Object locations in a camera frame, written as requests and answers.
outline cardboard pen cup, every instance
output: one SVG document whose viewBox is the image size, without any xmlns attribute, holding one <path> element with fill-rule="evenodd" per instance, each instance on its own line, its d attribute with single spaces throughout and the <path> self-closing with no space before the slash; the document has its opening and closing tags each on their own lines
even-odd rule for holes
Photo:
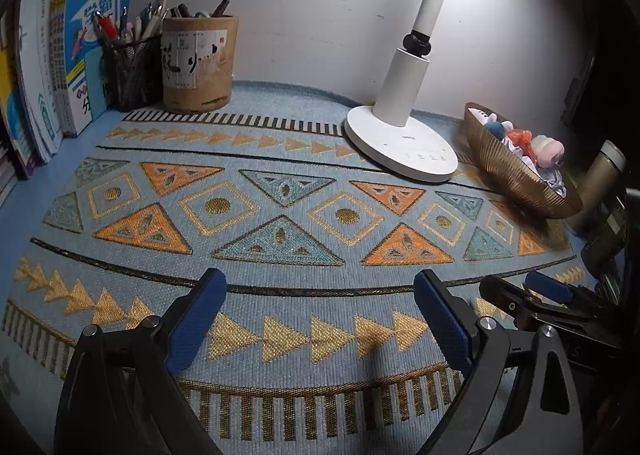
<svg viewBox="0 0 640 455">
<path fill-rule="evenodd" d="M 200 114 L 231 99 L 238 18 L 166 18 L 162 23 L 162 85 L 167 110 Z"/>
</svg>

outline blue clamp pad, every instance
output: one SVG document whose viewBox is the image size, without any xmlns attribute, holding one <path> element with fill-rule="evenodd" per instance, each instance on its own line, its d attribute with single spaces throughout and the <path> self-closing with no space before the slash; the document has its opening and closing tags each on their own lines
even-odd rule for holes
<svg viewBox="0 0 640 455">
<path fill-rule="evenodd" d="M 414 298 L 449 367 L 468 377 L 473 369 L 470 339 L 449 305 L 423 272 L 415 275 Z"/>
<path fill-rule="evenodd" d="M 218 269 L 208 269 L 200 281 L 203 278 L 206 278 L 205 283 L 199 287 L 194 300 L 168 339 L 164 366 L 171 375 L 176 375 L 191 366 L 207 332 L 211 329 L 216 314 L 225 303 L 224 273 Z"/>
<path fill-rule="evenodd" d="M 537 271 L 532 271 L 526 276 L 524 288 L 529 289 L 529 291 L 539 292 L 556 303 L 571 303 L 574 297 L 568 285 Z"/>
</svg>

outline patterned rug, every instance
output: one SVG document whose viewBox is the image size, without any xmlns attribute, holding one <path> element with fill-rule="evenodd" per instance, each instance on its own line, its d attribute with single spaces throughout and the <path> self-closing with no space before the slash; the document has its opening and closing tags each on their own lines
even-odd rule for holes
<svg viewBox="0 0 640 455">
<path fill-rule="evenodd" d="M 525 216 L 469 164 L 459 121 L 418 115 L 461 159 L 450 182 L 424 184 L 353 148 L 341 123 L 354 105 L 239 82 L 221 111 L 127 114 L 82 161 L 2 320 L 2 352 L 10 339 L 14 365 L 51 375 L 45 437 L 82 328 L 135 327 L 214 266 L 228 296 L 180 385 L 224 453 L 414 453 L 462 384 L 414 303 L 415 273 L 434 269 L 504 324 L 482 276 L 584 277 L 560 222 Z M 16 390 L 19 409 L 29 392 Z"/>
</svg>

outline lamp base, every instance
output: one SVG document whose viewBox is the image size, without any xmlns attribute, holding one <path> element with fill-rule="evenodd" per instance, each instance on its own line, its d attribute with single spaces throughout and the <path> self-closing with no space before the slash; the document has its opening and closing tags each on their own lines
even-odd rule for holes
<svg viewBox="0 0 640 455">
<path fill-rule="evenodd" d="M 372 107 L 349 111 L 344 130 L 366 156 L 388 169 L 417 180 L 444 182 L 458 167 L 453 148 L 435 130 L 409 118 L 404 127 L 379 120 Z"/>
</svg>

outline pen holder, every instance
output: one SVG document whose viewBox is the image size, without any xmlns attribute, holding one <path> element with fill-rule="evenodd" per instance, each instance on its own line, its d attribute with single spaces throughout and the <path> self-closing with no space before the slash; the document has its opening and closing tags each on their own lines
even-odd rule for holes
<svg viewBox="0 0 640 455">
<path fill-rule="evenodd" d="M 160 39 L 153 36 L 111 49 L 120 111 L 132 111 L 162 100 Z"/>
<path fill-rule="evenodd" d="M 236 16 L 164 20 L 162 98 L 167 110 L 200 114 L 229 103 L 236 34 Z"/>
</svg>

